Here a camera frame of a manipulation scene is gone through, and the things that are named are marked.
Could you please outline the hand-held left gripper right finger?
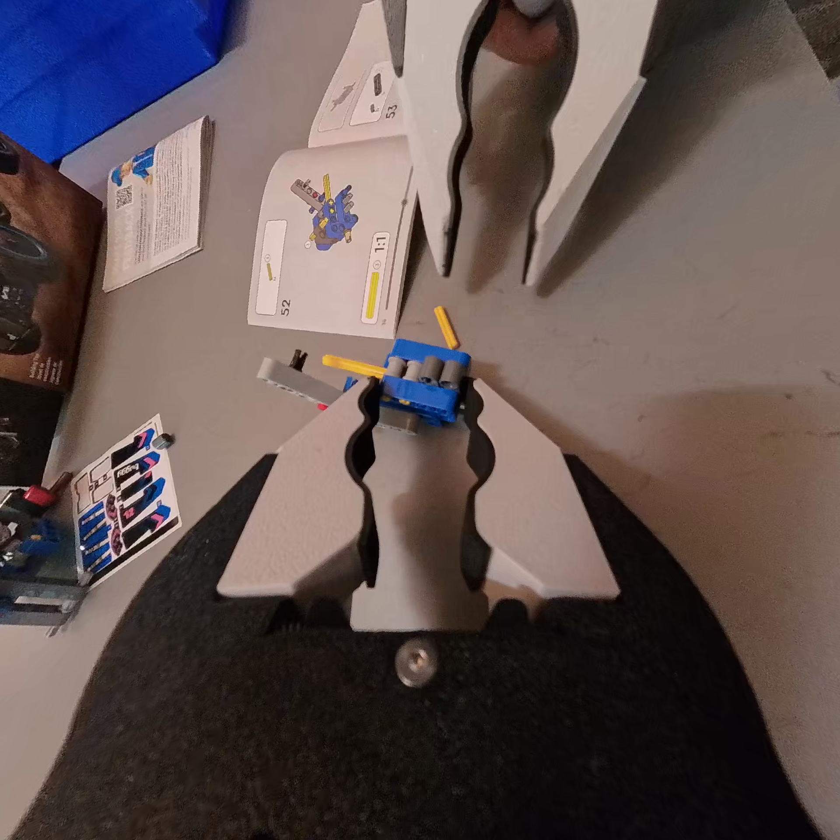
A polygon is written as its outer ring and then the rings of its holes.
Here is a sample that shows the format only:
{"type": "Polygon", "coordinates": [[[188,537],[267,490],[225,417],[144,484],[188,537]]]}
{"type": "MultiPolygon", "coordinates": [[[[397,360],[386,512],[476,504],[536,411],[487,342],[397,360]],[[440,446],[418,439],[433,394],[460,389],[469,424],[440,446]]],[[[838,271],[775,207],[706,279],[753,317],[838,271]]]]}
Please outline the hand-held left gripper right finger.
{"type": "Polygon", "coordinates": [[[620,586],[564,453],[485,381],[465,390],[473,477],[460,540],[468,588],[521,601],[613,601],[620,586]]]}

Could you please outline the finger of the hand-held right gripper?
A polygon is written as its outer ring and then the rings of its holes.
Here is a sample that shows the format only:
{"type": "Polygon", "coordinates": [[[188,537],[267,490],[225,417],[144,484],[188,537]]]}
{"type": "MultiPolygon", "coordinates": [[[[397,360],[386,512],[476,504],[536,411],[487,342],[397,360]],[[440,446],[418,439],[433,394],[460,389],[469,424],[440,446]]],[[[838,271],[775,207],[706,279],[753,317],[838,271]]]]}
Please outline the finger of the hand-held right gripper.
{"type": "Polygon", "coordinates": [[[472,129],[469,94],[490,27],[488,1],[398,2],[401,100],[426,237],[447,277],[462,212],[459,176],[472,129]]]}
{"type": "Polygon", "coordinates": [[[644,85],[656,1],[554,2],[568,38],[551,173],[532,214],[524,284],[536,287],[571,231],[644,85]]]}

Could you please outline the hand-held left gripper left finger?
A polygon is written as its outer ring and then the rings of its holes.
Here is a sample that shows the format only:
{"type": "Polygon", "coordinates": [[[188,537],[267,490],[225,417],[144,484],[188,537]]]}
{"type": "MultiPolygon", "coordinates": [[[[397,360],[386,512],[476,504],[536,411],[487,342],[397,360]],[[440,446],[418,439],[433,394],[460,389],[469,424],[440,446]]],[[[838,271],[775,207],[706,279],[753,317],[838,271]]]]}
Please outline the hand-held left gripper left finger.
{"type": "Polygon", "coordinates": [[[255,502],[217,593],[229,599],[346,600],[375,586],[380,540],[369,487],[378,380],[359,380],[289,438],[255,502]]]}

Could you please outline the blue grey lego sub-assembly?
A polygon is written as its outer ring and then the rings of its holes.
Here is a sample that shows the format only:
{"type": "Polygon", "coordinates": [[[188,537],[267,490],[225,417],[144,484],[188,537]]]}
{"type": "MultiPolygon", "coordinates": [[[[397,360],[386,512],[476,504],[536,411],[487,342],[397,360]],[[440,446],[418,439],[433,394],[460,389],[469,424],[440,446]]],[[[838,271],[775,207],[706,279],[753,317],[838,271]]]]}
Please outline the blue grey lego sub-assembly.
{"type": "Polygon", "coordinates": [[[381,365],[324,355],[324,366],[347,375],[338,389],[303,370],[307,357],[296,350],[288,363],[265,358],[257,378],[321,411],[363,378],[376,379],[381,387],[379,427],[405,434],[415,434],[420,423],[441,427],[456,422],[471,366],[470,355],[457,346],[397,339],[381,365]]]}

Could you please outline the lego instruction booklet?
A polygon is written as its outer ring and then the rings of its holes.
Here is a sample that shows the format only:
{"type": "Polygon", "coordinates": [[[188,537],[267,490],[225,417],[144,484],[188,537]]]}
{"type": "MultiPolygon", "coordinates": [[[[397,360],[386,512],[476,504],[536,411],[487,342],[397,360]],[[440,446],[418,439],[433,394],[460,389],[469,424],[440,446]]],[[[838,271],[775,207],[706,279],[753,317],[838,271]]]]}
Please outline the lego instruction booklet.
{"type": "Polygon", "coordinates": [[[261,200],[248,324],[392,340],[417,208],[382,2],[364,3],[312,122],[261,200]]]}

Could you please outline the lego sticker sheet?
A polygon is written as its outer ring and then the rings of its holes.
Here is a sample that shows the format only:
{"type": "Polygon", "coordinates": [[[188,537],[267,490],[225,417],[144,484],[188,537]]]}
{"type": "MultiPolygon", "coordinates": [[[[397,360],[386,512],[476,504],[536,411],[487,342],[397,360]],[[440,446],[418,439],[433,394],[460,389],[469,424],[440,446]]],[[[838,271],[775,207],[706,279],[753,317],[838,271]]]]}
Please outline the lego sticker sheet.
{"type": "Polygon", "coordinates": [[[182,527],[168,433],[159,413],[109,447],[70,483],[80,570],[94,587],[182,527]]]}

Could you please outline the partly built lego car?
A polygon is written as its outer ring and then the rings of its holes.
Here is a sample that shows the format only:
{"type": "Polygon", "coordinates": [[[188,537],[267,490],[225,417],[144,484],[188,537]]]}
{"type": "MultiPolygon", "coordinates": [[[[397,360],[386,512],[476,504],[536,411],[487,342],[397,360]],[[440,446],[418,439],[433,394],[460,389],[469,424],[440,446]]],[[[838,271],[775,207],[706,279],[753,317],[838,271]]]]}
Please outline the partly built lego car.
{"type": "Polygon", "coordinates": [[[3,488],[1,499],[1,624],[58,634],[88,594],[74,533],[52,518],[72,474],[51,485],[3,488]]]}

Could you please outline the lego set box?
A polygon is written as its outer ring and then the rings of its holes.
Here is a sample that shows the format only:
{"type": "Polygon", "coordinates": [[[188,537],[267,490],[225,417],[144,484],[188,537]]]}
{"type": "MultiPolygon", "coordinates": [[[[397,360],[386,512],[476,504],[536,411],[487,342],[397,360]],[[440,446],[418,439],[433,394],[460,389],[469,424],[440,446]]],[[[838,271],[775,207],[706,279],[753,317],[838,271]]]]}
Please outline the lego set box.
{"type": "Polygon", "coordinates": [[[41,482],[77,367],[102,203],[1,135],[1,484],[41,482]]]}

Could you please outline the person's right hand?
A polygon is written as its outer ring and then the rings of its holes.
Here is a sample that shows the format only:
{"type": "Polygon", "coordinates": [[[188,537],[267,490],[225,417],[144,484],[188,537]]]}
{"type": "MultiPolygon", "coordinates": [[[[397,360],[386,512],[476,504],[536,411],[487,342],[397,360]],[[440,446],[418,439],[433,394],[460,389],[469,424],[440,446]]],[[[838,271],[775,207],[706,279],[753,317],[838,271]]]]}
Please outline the person's right hand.
{"type": "Polygon", "coordinates": [[[493,24],[482,48],[513,64],[535,67],[564,57],[570,42],[556,17],[530,18],[510,1],[499,1],[493,24]]]}

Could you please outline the feedback leaflet with minifigure print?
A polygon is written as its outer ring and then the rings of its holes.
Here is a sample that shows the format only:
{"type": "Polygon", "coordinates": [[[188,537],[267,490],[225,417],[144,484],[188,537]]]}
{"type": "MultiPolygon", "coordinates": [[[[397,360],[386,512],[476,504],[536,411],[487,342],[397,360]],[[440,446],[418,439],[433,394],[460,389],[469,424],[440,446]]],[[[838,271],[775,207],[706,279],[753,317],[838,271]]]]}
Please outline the feedback leaflet with minifigure print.
{"type": "Polygon", "coordinates": [[[103,291],[203,248],[213,142],[206,115],[111,169],[103,291]]]}

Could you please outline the blue plastic bin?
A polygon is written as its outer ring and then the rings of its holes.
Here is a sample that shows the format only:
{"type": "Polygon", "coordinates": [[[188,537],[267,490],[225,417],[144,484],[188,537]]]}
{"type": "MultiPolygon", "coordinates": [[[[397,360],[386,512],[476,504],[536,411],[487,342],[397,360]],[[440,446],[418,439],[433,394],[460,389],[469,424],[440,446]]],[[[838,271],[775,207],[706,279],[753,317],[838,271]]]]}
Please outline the blue plastic bin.
{"type": "Polygon", "coordinates": [[[235,6],[2,1],[2,134],[62,159],[214,67],[235,6]]]}

